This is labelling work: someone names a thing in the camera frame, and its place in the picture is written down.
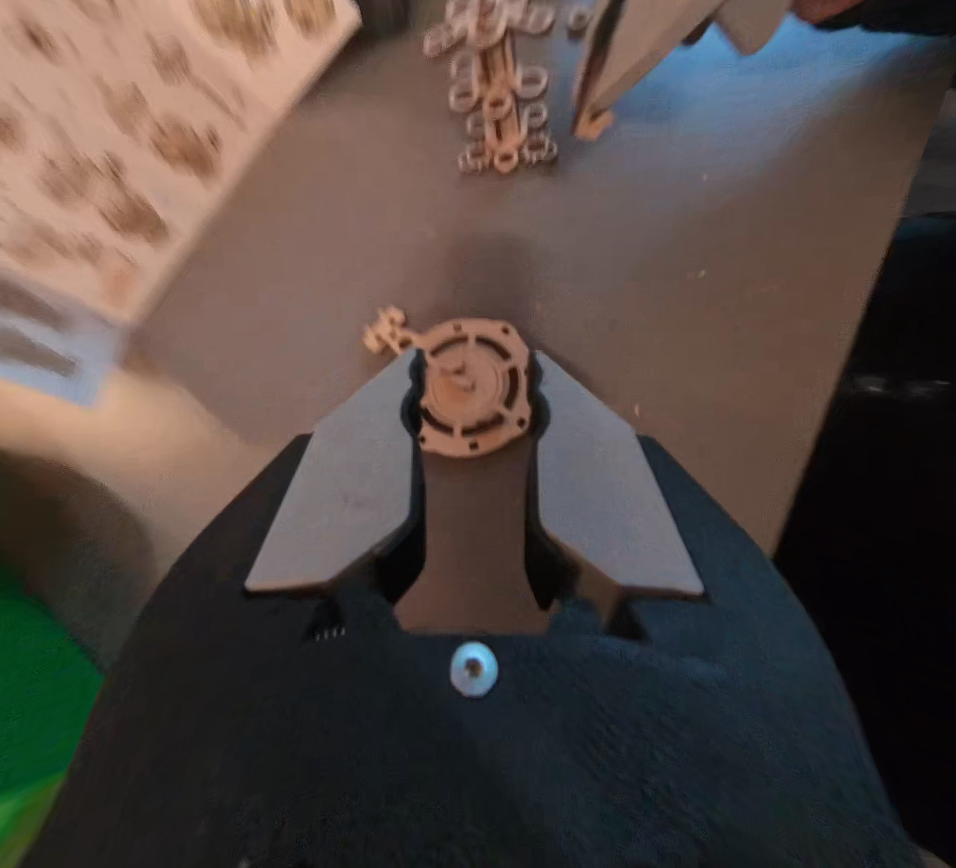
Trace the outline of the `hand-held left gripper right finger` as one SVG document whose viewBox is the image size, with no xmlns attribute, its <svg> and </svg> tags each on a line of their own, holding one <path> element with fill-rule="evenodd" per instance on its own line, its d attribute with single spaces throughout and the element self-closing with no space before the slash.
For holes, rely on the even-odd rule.
<svg viewBox="0 0 956 868">
<path fill-rule="evenodd" d="M 705 587 L 635 429 L 555 360 L 534 356 L 546 408 L 536 517 L 599 611 L 627 599 L 699 600 Z"/>
</svg>

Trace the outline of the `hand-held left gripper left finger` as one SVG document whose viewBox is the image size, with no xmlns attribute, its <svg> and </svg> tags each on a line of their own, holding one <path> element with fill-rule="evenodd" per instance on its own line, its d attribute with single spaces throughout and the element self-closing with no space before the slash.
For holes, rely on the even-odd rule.
<svg viewBox="0 0 956 868">
<path fill-rule="evenodd" d="M 414 526 L 421 376 L 421 354 L 408 350 L 317 422 L 247 573 L 248 594 L 328 590 Z"/>
</svg>

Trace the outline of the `round slotted wooden disc part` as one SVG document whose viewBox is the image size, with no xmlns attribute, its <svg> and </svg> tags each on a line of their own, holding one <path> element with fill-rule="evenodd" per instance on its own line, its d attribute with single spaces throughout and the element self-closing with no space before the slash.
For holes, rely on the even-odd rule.
<svg viewBox="0 0 956 868">
<path fill-rule="evenodd" d="M 424 453 L 474 459 L 525 436 L 532 423 L 532 354 L 514 325 L 458 317 L 417 333 L 395 307 L 363 334 L 376 354 L 414 350 L 424 371 L 416 436 Z"/>
</svg>

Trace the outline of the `large green plastic bin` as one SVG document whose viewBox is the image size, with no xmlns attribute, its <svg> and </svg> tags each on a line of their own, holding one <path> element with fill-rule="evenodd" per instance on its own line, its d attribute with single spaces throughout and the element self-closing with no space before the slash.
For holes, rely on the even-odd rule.
<svg viewBox="0 0 956 868">
<path fill-rule="evenodd" d="M 102 674 L 1 569 L 1 865 L 18 866 L 62 787 Z"/>
</svg>

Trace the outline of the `folded assembly instruction sheet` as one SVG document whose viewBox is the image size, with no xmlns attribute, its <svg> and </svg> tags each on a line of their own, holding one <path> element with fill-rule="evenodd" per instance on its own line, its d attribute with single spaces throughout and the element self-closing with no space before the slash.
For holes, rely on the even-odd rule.
<svg viewBox="0 0 956 868">
<path fill-rule="evenodd" d="M 353 0 L 1 0 L 2 380 L 81 405 Z"/>
</svg>

